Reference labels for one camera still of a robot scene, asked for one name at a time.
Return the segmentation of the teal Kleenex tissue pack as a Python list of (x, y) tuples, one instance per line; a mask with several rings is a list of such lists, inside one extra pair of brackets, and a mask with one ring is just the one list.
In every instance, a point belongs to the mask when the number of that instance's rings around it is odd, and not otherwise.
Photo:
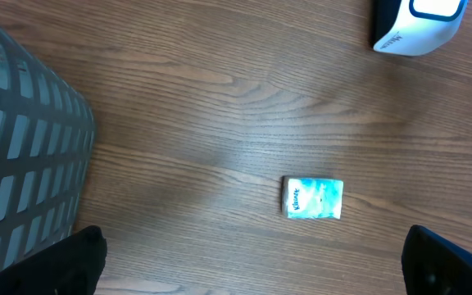
[(282, 212), (289, 219), (339, 220), (343, 185), (340, 179), (284, 176)]

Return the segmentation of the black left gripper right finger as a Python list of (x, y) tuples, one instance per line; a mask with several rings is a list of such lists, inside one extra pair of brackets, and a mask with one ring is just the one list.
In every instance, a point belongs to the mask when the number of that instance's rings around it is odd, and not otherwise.
[(472, 253), (422, 225), (406, 236), (402, 273), (408, 295), (472, 295)]

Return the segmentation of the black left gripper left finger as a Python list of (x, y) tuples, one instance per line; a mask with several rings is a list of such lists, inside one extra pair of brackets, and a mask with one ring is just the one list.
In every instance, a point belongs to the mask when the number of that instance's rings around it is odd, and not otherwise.
[(0, 295), (93, 295), (107, 242), (96, 225), (80, 230), (0, 272)]

